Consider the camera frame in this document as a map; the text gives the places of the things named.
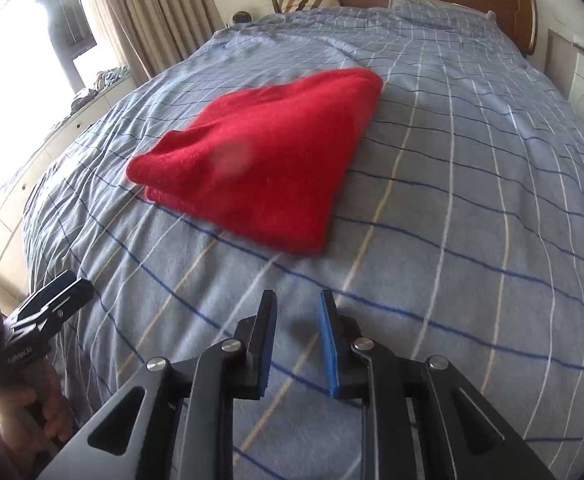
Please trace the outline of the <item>person's left hand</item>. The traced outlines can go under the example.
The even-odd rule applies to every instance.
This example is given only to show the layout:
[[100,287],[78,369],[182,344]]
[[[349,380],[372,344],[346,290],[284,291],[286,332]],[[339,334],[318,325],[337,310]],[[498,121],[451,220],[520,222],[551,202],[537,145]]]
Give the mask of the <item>person's left hand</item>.
[[0,389],[0,436],[3,444],[18,458],[34,456],[42,450],[41,444],[16,417],[19,408],[38,402],[42,407],[42,430],[50,440],[67,442],[74,434],[68,400],[60,390],[60,377],[48,360],[44,367],[44,399],[40,400],[31,386],[9,386]]

